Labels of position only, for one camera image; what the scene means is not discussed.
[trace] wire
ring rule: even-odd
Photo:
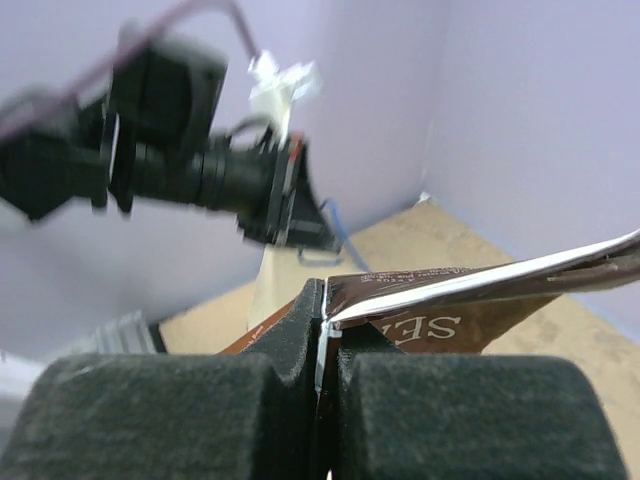
[[[342,223],[342,219],[340,218],[340,212],[338,210],[338,204],[331,198],[326,199],[320,205],[320,209],[324,210],[325,208],[329,209],[329,213],[331,215],[331,221],[333,223],[333,228],[335,229],[338,236],[344,243],[344,248],[347,250],[347,253],[351,256],[356,266],[362,270],[363,272],[371,272],[371,268],[367,262],[365,262],[362,255],[356,248],[356,246],[351,242],[349,238],[349,234],[347,233],[347,229],[344,227]],[[343,259],[340,257],[336,257],[333,260],[308,260],[304,257],[304,250],[298,250],[298,261],[305,266],[308,267],[334,267],[340,265],[343,262]]]
[[[174,26],[189,14],[205,7],[223,10],[233,21],[242,40],[243,47],[251,60],[260,56],[260,50],[253,39],[242,10],[234,0],[184,0],[161,15],[140,35],[136,35],[124,45],[119,45],[115,52],[100,59],[92,68],[81,74],[56,98],[44,102],[34,108],[28,115],[7,124],[0,124],[0,145],[28,130],[36,123],[50,118],[70,103],[74,103],[82,92],[109,75],[112,71],[128,65],[144,51],[156,38]]]

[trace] purple cable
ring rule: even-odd
[[[129,44],[119,46],[114,53],[98,61],[93,68],[90,68],[80,75],[64,92],[51,101],[43,102],[39,107],[34,108],[28,115],[22,118],[6,122],[6,124],[0,123],[0,145],[14,139],[34,124],[54,115],[67,104],[76,101],[79,95],[87,88],[100,81],[111,71],[118,70],[135,59],[153,40],[161,36],[168,27],[175,25],[190,13],[194,13],[204,7],[214,7],[225,10],[238,30],[249,58],[254,59],[260,56],[260,50],[258,50],[253,40],[242,10],[235,1],[185,0],[165,12]]]

